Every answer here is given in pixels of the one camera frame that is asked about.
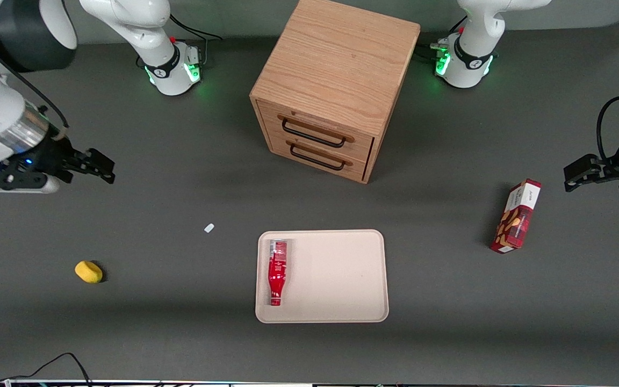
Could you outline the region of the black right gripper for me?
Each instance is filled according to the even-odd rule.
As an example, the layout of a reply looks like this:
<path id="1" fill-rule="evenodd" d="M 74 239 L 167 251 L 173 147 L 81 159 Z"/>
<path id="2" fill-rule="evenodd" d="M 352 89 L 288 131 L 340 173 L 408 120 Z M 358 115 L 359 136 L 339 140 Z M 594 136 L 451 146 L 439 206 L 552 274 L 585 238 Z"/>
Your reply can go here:
<path id="1" fill-rule="evenodd" d="M 72 170 L 98 176 L 113 184 L 116 179 L 114 167 L 115 162 L 97 149 L 79 152 L 74 151 L 66 138 L 58 141 L 43 139 L 36 147 L 0 162 L 0 173 L 14 176 L 15 181 L 38 181 L 44 175 L 71 181 L 74 175 L 69 170 Z"/>

